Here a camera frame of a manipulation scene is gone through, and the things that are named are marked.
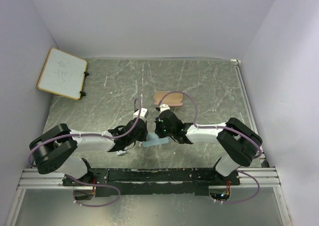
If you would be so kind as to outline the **pink glasses case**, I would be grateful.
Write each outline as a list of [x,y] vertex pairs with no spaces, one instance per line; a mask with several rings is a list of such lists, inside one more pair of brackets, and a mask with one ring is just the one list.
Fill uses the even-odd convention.
[[[154,94],[154,104],[158,105],[160,100],[167,94],[168,92],[155,92]],[[182,93],[172,93],[164,98],[161,104],[167,104],[169,107],[181,107],[183,105],[183,94]]]

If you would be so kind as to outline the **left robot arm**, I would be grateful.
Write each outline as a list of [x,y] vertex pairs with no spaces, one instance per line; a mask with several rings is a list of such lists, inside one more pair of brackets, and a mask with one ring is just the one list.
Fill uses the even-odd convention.
[[88,161],[80,158],[79,153],[123,153],[137,141],[146,141],[147,134],[144,116],[102,133],[71,130],[67,124],[61,123],[30,143],[29,163],[38,169],[39,174],[60,172],[86,186],[92,182],[93,173]]

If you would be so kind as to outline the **light blue cleaning cloth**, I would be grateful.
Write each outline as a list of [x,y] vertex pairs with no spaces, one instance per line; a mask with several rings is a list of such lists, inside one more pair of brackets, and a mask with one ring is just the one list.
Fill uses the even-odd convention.
[[157,146],[157,145],[166,144],[168,142],[169,142],[169,138],[168,137],[159,138],[157,134],[152,132],[152,133],[149,133],[147,135],[146,141],[144,141],[142,143],[142,146],[143,147],[151,147],[151,146]]

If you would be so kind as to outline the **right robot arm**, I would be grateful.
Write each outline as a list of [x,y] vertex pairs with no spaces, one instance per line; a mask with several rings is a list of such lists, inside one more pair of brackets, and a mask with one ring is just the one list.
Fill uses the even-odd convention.
[[155,119],[155,134],[170,137],[179,144],[219,143],[226,152],[214,166],[212,181],[224,184],[239,167],[248,167],[260,157],[263,140],[237,118],[220,124],[183,123],[171,110],[162,111]]

